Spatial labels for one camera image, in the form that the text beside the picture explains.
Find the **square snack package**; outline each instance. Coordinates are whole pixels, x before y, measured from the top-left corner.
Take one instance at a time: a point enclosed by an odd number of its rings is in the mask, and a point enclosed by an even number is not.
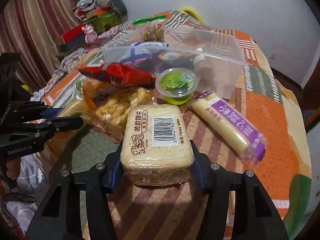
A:
[[[136,185],[166,186],[187,181],[194,157],[180,109],[174,105],[132,107],[120,159]]]

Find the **curtain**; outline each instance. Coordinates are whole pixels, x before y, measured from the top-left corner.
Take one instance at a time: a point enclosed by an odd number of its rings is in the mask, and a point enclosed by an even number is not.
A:
[[[10,0],[0,14],[0,52],[19,52],[17,76],[33,91],[60,67],[55,39],[79,24],[77,0]]]

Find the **barcode label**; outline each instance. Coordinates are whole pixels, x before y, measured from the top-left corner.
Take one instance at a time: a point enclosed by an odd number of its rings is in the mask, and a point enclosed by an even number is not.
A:
[[[152,119],[152,146],[167,147],[179,145],[176,125],[172,116],[161,116]]]

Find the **purple label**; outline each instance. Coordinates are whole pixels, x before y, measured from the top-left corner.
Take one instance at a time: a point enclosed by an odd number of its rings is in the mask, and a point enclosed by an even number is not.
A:
[[[206,96],[211,95],[211,94],[212,94],[211,91],[207,91],[207,92],[204,92],[201,95],[197,96],[195,99],[205,98]]]
[[[247,120],[221,99],[214,98],[208,103],[247,138],[254,149],[255,157],[261,161],[265,153],[264,144],[261,142],[262,133],[253,128]]]

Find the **human hand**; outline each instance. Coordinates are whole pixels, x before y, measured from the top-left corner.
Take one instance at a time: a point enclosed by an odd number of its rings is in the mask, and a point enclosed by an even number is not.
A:
[[[21,159],[14,159],[7,162],[7,176],[10,179],[16,180],[20,175]]]

